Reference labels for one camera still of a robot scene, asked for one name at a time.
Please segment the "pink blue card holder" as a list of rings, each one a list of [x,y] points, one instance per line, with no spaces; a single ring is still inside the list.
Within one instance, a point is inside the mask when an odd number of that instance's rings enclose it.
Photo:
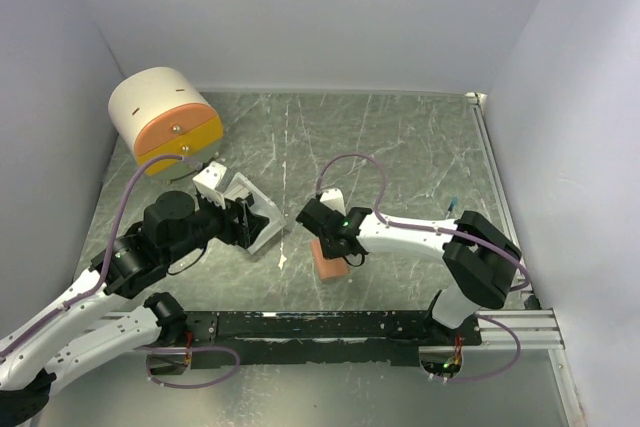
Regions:
[[[349,267],[344,259],[327,259],[323,256],[319,239],[315,238],[311,241],[311,252],[318,278],[321,281],[330,281],[349,274]]]

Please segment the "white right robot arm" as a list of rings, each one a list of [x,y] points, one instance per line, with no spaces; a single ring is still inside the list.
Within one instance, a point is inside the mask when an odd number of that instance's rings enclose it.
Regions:
[[[391,253],[441,261],[453,283],[436,296],[424,321],[426,337],[439,345],[478,310],[504,307],[521,260],[519,249],[475,211],[448,220],[401,218],[361,207],[343,214],[312,198],[296,222],[318,238],[328,260]]]

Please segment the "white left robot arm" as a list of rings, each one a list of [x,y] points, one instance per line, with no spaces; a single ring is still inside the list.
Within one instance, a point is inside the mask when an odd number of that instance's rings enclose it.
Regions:
[[[2,425],[34,417],[51,395],[125,352],[184,340],[187,315],[168,292],[151,295],[103,328],[90,327],[164,279],[177,261],[206,250],[210,241],[254,253],[282,221],[273,202],[249,191],[216,200],[180,191],[160,195],[142,221],[110,240],[60,297],[2,340]]]

